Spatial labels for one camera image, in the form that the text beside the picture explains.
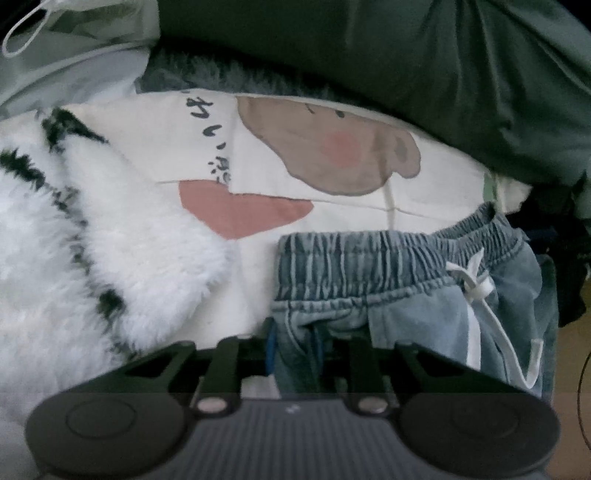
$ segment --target elastic waistband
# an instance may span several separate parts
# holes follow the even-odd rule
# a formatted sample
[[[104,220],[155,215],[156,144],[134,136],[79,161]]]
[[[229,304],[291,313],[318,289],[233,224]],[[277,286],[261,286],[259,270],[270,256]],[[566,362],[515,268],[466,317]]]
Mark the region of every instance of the elastic waistband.
[[[507,259],[523,241],[522,232],[513,229],[493,203],[432,235],[293,233],[279,241],[275,299],[360,297],[449,278],[446,262],[466,267],[483,247],[484,270]]]

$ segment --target dark green fabric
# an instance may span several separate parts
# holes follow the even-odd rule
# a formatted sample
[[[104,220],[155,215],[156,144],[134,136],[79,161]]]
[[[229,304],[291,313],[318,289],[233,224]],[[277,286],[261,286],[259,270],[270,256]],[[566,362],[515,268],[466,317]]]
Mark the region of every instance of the dark green fabric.
[[[160,0],[163,36],[318,74],[494,170],[574,184],[591,33],[555,0]]]

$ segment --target cartoon ear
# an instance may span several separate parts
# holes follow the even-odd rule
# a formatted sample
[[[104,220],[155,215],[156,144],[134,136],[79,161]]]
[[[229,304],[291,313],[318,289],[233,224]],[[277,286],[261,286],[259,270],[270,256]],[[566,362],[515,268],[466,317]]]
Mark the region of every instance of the cartoon ear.
[[[395,129],[391,137],[397,162],[395,171],[405,179],[416,177],[421,171],[421,152],[413,136],[407,130]]]

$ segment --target fluffy white fabric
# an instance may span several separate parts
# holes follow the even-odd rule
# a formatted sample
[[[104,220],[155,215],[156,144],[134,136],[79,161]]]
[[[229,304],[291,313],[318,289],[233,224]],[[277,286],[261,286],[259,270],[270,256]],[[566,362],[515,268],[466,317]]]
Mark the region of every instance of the fluffy white fabric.
[[[108,144],[70,135],[61,146],[88,221],[91,276],[113,286],[125,302],[116,334],[136,350],[160,345],[229,271],[226,241]]]
[[[0,406],[21,423],[43,398],[121,364],[72,262],[76,233],[47,189],[0,170]]]
[[[87,222],[49,186],[0,168],[0,480],[20,480],[35,472],[22,429],[31,410],[122,365],[115,339],[137,351],[164,343],[229,272],[230,248],[108,144],[68,135],[50,153],[35,123],[0,138],[4,149],[28,154],[52,188],[79,190]],[[89,274],[73,261],[80,243]],[[97,308],[107,287],[125,306],[113,329]]]

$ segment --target cartoon face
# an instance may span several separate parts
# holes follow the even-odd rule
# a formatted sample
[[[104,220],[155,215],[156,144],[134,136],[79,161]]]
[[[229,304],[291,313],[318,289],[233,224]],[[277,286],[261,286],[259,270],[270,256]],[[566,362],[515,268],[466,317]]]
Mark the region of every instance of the cartoon face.
[[[238,97],[244,125],[293,177],[321,192],[359,196],[393,172],[418,175],[421,154],[411,134],[332,108],[275,98]]]

